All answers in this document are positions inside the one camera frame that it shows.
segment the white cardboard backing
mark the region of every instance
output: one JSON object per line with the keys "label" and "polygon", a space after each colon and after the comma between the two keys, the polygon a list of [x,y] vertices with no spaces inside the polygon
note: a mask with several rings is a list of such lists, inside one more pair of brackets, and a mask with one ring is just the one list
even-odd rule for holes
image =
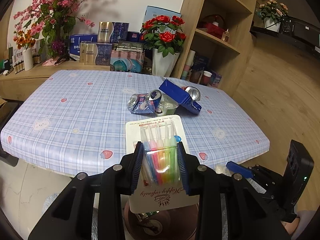
{"label": "white cardboard backing", "polygon": [[[186,153],[189,154],[186,135],[183,125],[178,115],[167,115],[156,118],[145,119],[141,121],[128,122],[125,125],[126,153],[134,152],[135,145],[140,138],[140,126],[146,123],[157,123],[173,121],[177,135],[180,136]],[[134,194],[129,196],[130,210],[133,213],[146,213],[152,211],[161,211],[172,208],[179,208],[197,204],[199,196],[188,196],[182,187],[182,183],[164,184],[161,186],[145,187],[141,178]]]}

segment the white vase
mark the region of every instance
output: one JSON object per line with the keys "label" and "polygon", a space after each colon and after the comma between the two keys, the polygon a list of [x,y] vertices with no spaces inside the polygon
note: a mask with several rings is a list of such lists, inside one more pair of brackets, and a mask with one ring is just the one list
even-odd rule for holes
{"label": "white vase", "polygon": [[169,53],[166,57],[162,57],[162,52],[158,53],[158,49],[153,49],[152,74],[154,76],[170,77],[179,55],[180,53],[174,55]]}
{"label": "white vase", "polygon": [[25,71],[32,69],[33,68],[33,59],[32,59],[31,48],[23,50],[22,55],[23,55]]}
{"label": "white vase", "polygon": [[280,30],[280,22],[275,24],[273,19],[265,18],[264,19],[264,27],[265,27],[265,29],[268,29],[268,30],[271,30],[271,31],[275,31],[275,32],[278,33],[279,30]]}

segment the light blue tablecloth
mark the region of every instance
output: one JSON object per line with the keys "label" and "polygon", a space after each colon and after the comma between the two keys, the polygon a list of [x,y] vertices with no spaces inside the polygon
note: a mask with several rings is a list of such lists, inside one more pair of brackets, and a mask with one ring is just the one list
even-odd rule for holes
{"label": "light blue tablecloth", "polygon": [[[269,140],[222,90],[201,92],[198,116],[178,108],[190,153],[202,164],[241,162],[269,150]],[[130,114],[134,93],[147,93],[163,78],[136,73],[61,70],[46,80],[1,131],[3,149],[29,163],[66,174],[103,172],[125,154],[125,124],[150,118]]]}

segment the perfume bottle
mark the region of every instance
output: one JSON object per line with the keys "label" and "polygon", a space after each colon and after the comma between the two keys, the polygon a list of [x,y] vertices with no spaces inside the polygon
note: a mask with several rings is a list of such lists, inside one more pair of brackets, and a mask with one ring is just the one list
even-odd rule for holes
{"label": "perfume bottle", "polygon": [[227,29],[223,34],[222,34],[222,40],[225,41],[225,42],[228,42],[229,40],[229,29]]}

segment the tiled floor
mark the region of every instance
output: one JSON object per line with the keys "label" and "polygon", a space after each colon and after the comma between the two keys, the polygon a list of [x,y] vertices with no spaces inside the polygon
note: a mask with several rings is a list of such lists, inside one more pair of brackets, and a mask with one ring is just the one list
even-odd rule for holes
{"label": "tiled floor", "polygon": [[0,205],[23,239],[28,239],[40,219],[46,197],[60,193],[70,180],[23,160],[16,167],[0,161]]}

